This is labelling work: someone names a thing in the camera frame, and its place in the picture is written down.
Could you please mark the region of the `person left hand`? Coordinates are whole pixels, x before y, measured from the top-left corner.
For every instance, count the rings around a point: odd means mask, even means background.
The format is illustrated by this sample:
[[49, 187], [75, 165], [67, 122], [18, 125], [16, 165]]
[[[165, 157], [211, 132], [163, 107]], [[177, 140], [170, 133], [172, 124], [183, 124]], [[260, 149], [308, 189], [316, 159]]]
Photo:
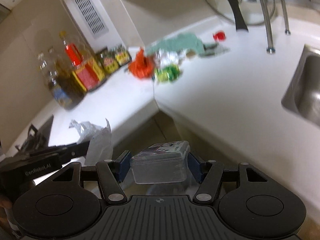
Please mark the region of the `person left hand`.
[[11, 201], [5, 196], [0, 196], [0, 206], [4, 209], [12, 209]]

